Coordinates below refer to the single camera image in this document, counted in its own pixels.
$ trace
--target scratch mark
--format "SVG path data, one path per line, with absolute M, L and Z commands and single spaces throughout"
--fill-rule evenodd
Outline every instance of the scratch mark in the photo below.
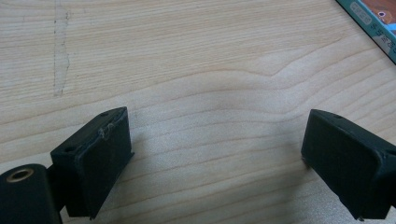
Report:
M 55 47 L 53 52 L 54 96 L 62 96 L 69 69 L 69 55 L 66 48 L 66 28 L 69 22 L 69 11 L 62 6 L 61 0 L 55 0 Z

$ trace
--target metal ring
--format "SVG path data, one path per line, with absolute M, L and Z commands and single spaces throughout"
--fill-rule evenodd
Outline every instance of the metal ring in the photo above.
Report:
M 8 183 L 16 183 L 20 182 L 29 176 L 31 176 L 35 171 L 32 168 L 23 168 L 20 170 L 15 171 L 11 175 L 7 177 Z

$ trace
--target light wood surface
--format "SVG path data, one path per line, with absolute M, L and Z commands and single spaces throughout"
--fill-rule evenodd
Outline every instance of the light wood surface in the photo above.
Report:
M 65 223 L 359 223 L 301 161 L 309 110 L 396 144 L 395 65 L 333 0 L 1 1 L 0 50 L 1 173 L 128 106 L 134 158 Z

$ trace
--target black plastic part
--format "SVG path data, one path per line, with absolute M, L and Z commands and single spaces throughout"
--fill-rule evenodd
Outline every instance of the black plastic part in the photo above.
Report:
M 0 223 L 61 224 L 46 167 L 23 165 L 0 175 Z
M 338 115 L 311 110 L 302 154 L 354 218 L 386 218 L 395 204 L 396 146 Z
M 126 107 L 92 119 L 51 151 L 57 191 L 70 217 L 95 218 L 132 158 Z

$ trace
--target wood grain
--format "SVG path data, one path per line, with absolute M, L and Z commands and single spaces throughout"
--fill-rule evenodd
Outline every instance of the wood grain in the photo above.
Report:
M 356 223 L 300 160 L 309 110 L 396 144 L 396 68 L 333 0 L 1 1 L 0 50 L 1 173 L 128 106 L 92 223 Z

